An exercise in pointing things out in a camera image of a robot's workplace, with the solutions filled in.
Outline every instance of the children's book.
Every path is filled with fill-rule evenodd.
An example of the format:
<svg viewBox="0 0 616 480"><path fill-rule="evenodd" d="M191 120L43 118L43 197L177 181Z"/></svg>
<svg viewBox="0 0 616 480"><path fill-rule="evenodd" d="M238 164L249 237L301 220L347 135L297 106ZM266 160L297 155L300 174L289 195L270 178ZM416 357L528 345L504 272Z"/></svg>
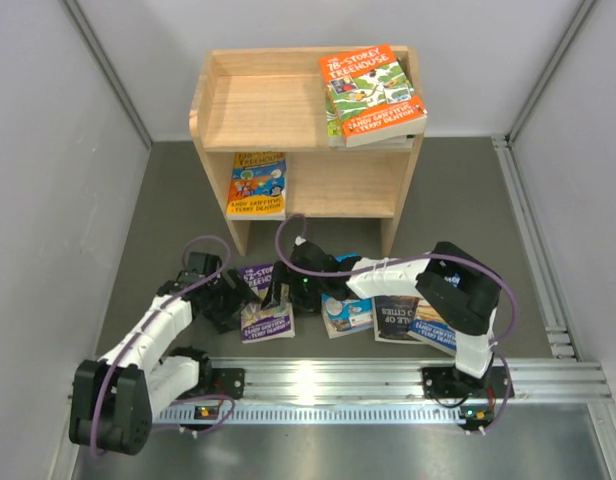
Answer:
<svg viewBox="0 0 616 480"><path fill-rule="evenodd" d="M387 138L379 142L370 143L368 145L360 145L358 147L346 148L346 139L344 138L341 125L335 115L335 110L332 108L330 98L326 94L326 123L328 126L328 145L332 148L345 149L345 150L368 150L369 148L376 148L377 145L381 145L382 148L412 148L415 143L414 135L401 135L399 137Z"/></svg>
<svg viewBox="0 0 616 480"><path fill-rule="evenodd" d="M272 280L272 264L246 267L239 270L250 288L264 299ZM278 307L261 310L261 305L250 303L241 312L241 341L262 342L273 338L295 336L295 319L288 301L288 285L282 286L281 303Z"/></svg>
<svg viewBox="0 0 616 480"><path fill-rule="evenodd" d="M337 260L356 256L356 253L341 255ZM328 295L321 296L321 315L326 325L328 338L338 338L372 328L372 299L336 300Z"/></svg>
<svg viewBox="0 0 616 480"><path fill-rule="evenodd" d="M228 191L230 220L286 218L286 157L279 152L237 153Z"/></svg>
<svg viewBox="0 0 616 480"><path fill-rule="evenodd" d="M449 355L457 353L455 331L423 298L417 304L415 318L408 329L408 336L429 343Z"/></svg>
<svg viewBox="0 0 616 480"><path fill-rule="evenodd" d="M378 342L418 344L420 340L408 335L415 318L418 297L374 297L375 340Z"/></svg>
<svg viewBox="0 0 616 480"><path fill-rule="evenodd" d="M390 45L319 59L346 147L422 134L428 113Z"/></svg>

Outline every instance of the book on floor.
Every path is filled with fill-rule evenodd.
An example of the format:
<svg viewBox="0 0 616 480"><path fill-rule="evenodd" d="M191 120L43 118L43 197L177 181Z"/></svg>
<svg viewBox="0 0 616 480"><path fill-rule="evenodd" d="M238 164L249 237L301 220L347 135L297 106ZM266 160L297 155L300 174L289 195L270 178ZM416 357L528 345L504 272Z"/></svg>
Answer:
<svg viewBox="0 0 616 480"><path fill-rule="evenodd" d="M374 297L375 340L405 344L421 343L419 339L408 335L419 300L418 297L407 296Z"/></svg>
<svg viewBox="0 0 616 480"><path fill-rule="evenodd" d="M457 353L455 331L423 298L419 300L408 336L422 340L449 355Z"/></svg>
<svg viewBox="0 0 616 480"><path fill-rule="evenodd" d="M250 288L264 299L272 280L273 264L256 265L239 269ZM261 304L250 303L241 312L241 341L262 342L274 338L295 336L295 319L288 300L288 285L282 286L281 303L278 307L261 309Z"/></svg>
<svg viewBox="0 0 616 480"><path fill-rule="evenodd" d="M415 143L414 135L400 135L398 137L387 138L386 140L369 143L367 145L360 145L358 147L346 147L346 139L344 138L343 131L341 130L341 125L339 124L339 120L337 120L337 115L335 115L335 110L332 108L332 104L330 103L330 98L328 97L328 94L326 94L325 99L326 126L328 128L328 145L332 148L337 148L341 150L368 150L376 148L377 146L381 146L381 148L390 150L391 148L412 148L413 144Z"/></svg>
<svg viewBox="0 0 616 480"><path fill-rule="evenodd" d="M341 255L337 260L356 256L356 253ZM328 338L338 338L367 330L373 326L372 299L336 300L329 295L321 296L321 315Z"/></svg>
<svg viewBox="0 0 616 480"><path fill-rule="evenodd" d="M422 134L428 114L390 45L319 59L346 147Z"/></svg>
<svg viewBox="0 0 616 480"><path fill-rule="evenodd" d="M228 190L229 220L286 218L286 156L280 152L235 154Z"/></svg>

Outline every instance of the blue book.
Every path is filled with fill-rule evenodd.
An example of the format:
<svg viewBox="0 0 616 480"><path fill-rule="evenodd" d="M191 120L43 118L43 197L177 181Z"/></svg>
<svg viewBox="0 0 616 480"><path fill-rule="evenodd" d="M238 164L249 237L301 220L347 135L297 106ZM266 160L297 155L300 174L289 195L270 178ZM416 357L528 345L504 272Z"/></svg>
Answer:
<svg viewBox="0 0 616 480"><path fill-rule="evenodd" d="M457 353L455 331L428 302L420 298L414 313L408 336L426 342L449 355Z"/></svg>

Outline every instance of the purple book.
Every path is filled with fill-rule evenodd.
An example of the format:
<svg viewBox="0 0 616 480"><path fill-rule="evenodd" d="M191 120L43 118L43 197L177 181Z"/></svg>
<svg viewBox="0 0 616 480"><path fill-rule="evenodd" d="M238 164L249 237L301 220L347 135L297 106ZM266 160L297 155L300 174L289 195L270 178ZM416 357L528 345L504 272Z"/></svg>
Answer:
<svg viewBox="0 0 616 480"><path fill-rule="evenodd" d="M272 279L272 264L246 267L239 270L244 280L259 298L263 300ZM241 341L243 343L262 342L273 338L295 336L295 322L292 305L288 301L288 286L281 291L279 307L261 310L261 305L251 303L241 312Z"/></svg>

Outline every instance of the cable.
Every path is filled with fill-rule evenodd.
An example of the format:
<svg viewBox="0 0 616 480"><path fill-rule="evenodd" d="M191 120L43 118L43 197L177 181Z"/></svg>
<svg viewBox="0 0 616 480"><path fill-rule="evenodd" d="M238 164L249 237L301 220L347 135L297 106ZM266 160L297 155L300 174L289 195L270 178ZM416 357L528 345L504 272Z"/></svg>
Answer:
<svg viewBox="0 0 616 480"><path fill-rule="evenodd" d="M155 320L155 318L157 318L157 315L159 313L161 313L163 310L165 310L165 308L168 305L170 305L172 302L174 302L177 298L183 297L188 292L191 292L192 290L195 290L195 289L201 287L202 285L205 285L206 283L214 280L219 275L221 275L224 272L224 270L226 270L226 268L228 267L228 264L230 263L230 259L232 258L232 252L230 251L230 247L228 246L228 244L226 243L225 240L223 240L222 238L219 238L219 237L217 237L215 235L202 235L200 237L197 237L197 238L193 239L192 241L188 242L188 244L185 247L186 249L184 250L184 252L187 253L187 250L192 245L194 245L197 242L201 242L201 241L205 241L205 240L212 240L214 242L218 242L218 243L220 243L224 247L226 253L225 253L225 259L224 259L224 262L223 262L222 266L218 270L213 272L212 274L208 275L207 277L202 278L198 282L195 282L195 283L187 286L186 288L184 288L180 292L177 292L176 294L174 294L173 296L168 298L166 301L164 301L164 303L162 303L159 306L159 309L158 310L154 310L152 312L152 314L146 319L146 321L139 327L140 328L140 332L136 332L132 336L130 341L128 343L126 343L126 345L124 345L124 347L119 352L119 355L117 355L117 357L112 361L112 363L108 367L108 371L106 372L106 375L104 376L103 382L101 383L101 387L99 387L99 393L97 394L97 400L95 402L95 409L94 409L94 412L93 412L93 415L92 415L92 427L90 428L90 455L93 458L101 457L101 454L97 451L97 433L98 433L97 431L99 429L99 419L101 417L101 409L102 409L103 404L104 404L104 399L106 397L106 392L108 391L108 386L110 385L110 381L112 380L112 376L115 373L115 369L117 368L119 363L124 359L124 357L126 356L126 353L128 353L130 351L130 349L133 347L133 345L141 337L141 333L143 333L144 330L152 324L152 322Z"/></svg>
<svg viewBox="0 0 616 480"><path fill-rule="evenodd" d="M279 225L279 228L277 229L277 233L275 233L275 250L277 251L277 255L279 256L281 261L284 262L284 264L291 270L301 273L302 275L310 275L313 277L338 278L338 277L349 277L351 275L359 275L361 273L366 273L366 272L372 272L373 270L376 269L376 266L371 266L371 267L360 268L358 270L352 270L350 272L317 272L317 271L312 271L312 270L305 270L303 268L296 266L290 261L288 257L286 257L286 255L281 250L281 232L284 230L286 225L288 225L288 222L290 222L291 220L295 218L301 218L303 220L303 229L301 233L301 236L303 237L306 234L307 222L306 222L306 217L300 213L296 213L286 218L286 220L284 220L281 223L281 225ZM504 282L501 278L499 278L497 274L493 272L492 270L490 270L489 268L486 268L483 265L480 265L479 263L475 263L473 261L466 260L461 257L455 257L454 255L442 255L438 253L422 253L421 255L415 255L414 257L397 258L397 259L390 260L384 263L383 267L385 268L385 267L390 267L393 265L399 265L402 263L409 263L409 262L414 262L416 260L426 260L426 259L444 260L446 262L454 262L460 265L470 267L474 270L477 270L478 272L483 273L484 275L489 277L491 280L493 280L497 285L499 285L501 289L504 292L506 292L506 295L508 295L508 299L510 300L510 307L511 307L512 314L510 318L510 323L508 324L508 327L506 328L504 333L502 333L498 337L493 338L493 340L490 342L490 346L492 347L498 344L504 338L508 337L512 333L515 326L517 325L517 318L519 316L519 304L517 303L517 298L515 297L515 294L513 293L512 288L510 288L510 286L506 282Z"/></svg>
<svg viewBox="0 0 616 480"><path fill-rule="evenodd" d="M501 363L503 363L504 365L504 371L506 372L506 380L508 381L508 383L506 385L506 391L504 392L504 397L501 401L501 407L499 407L499 410L497 410L497 413L495 414L495 418L492 419L492 422L490 422L490 425L488 425L487 427L484 427L483 432L482 432L484 435L490 430L492 430L494 426L497 425L497 423L499 423L499 421L501 420L501 417L503 416L504 411L506 410L506 407L508 405L508 399L510 399L510 393L512 392L512 377L510 376L510 367L508 366L508 362L503 357L503 355L500 355L499 353L495 352L495 356L499 358L501 360Z"/></svg>
<svg viewBox="0 0 616 480"><path fill-rule="evenodd" d="M490 411L494 412L495 405L497 402L497 398L495 397L495 391L493 390L492 386L490 386L488 387L487 392L488 392L488 408L490 409Z"/></svg>
<svg viewBox="0 0 616 480"><path fill-rule="evenodd" d="M464 403L466 403L470 397L464 397L457 403L442 403L438 398L433 397L432 395L430 395L430 398L432 398L435 402L437 402L438 405L441 405L444 408L457 408L461 407Z"/></svg>

